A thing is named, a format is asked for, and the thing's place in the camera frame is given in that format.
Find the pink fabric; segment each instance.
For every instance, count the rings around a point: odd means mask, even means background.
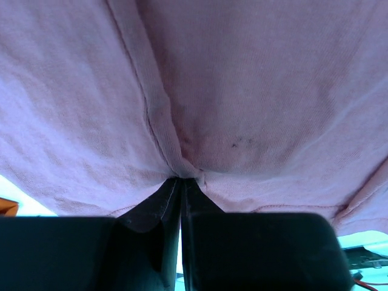
[[[388,232],[388,2],[2,1],[0,173],[60,215],[170,176]]]

